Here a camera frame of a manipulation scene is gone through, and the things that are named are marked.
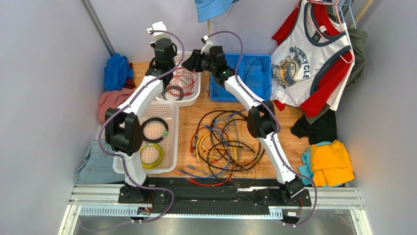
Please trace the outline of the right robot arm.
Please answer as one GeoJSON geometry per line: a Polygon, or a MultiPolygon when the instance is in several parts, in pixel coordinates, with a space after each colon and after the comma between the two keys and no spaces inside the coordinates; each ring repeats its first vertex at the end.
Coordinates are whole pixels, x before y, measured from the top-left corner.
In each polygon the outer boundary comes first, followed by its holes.
{"type": "Polygon", "coordinates": [[[226,61],[222,46],[195,49],[182,66],[189,71],[210,72],[215,82],[236,97],[248,112],[247,128],[257,138],[273,165],[279,185],[278,195],[285,203],[295,202],[304,190],[298,173],[291,167],[278,139],[280,125],[274,104],[257,96],[226,61]]]}

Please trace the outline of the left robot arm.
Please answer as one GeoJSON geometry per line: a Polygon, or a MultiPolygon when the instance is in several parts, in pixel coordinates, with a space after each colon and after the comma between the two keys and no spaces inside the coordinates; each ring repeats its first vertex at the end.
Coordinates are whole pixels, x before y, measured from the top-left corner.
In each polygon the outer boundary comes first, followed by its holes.
{"type": "Polygon", "coordinates": [[[106,111],[106,121],[103,125],[106,143],[111,146],[114,156],[122,161],[125,188],[139,194],[140,197],[146,197],[152,188],[144,186],[147,175],[142,165],[135,168],[131,162],[143,142],[139,119],[171,82],[173,72],[177,68],[174,58],[178,49],[170,38],[157,39],[151,46],[155,57],[151,60],[142,83],[122,105],[106,111]]]}

